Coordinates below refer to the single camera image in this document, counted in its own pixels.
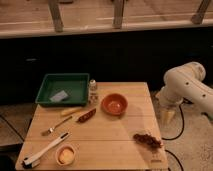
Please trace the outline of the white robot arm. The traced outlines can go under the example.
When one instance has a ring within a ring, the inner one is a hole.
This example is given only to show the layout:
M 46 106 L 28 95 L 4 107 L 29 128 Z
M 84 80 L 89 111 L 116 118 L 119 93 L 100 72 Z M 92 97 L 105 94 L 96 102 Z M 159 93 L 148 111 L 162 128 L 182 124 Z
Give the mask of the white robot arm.
M 197 105 L 201 113 L 213 123 L 213 88 L 203 83 L 205 76 L 206 70 L 198 62 L 189 62 L 165 72 L 164 86 L 156 94 L 162 107 L 161 119 L 164 123 L 171 121 L 175 108 L 184 99 Z

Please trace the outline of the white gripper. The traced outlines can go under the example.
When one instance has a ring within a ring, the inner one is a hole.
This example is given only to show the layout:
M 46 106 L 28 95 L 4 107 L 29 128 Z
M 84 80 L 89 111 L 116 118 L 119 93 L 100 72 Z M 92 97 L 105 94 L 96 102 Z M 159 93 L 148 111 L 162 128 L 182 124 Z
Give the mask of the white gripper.
M 159 104 L 164 107 L 161 111 L 161 120 L 163 124 L 169 124 L 175 115 L 174 107 L 183 102 L 183 98 L 168 87 L 162 87 L 156 94 Z

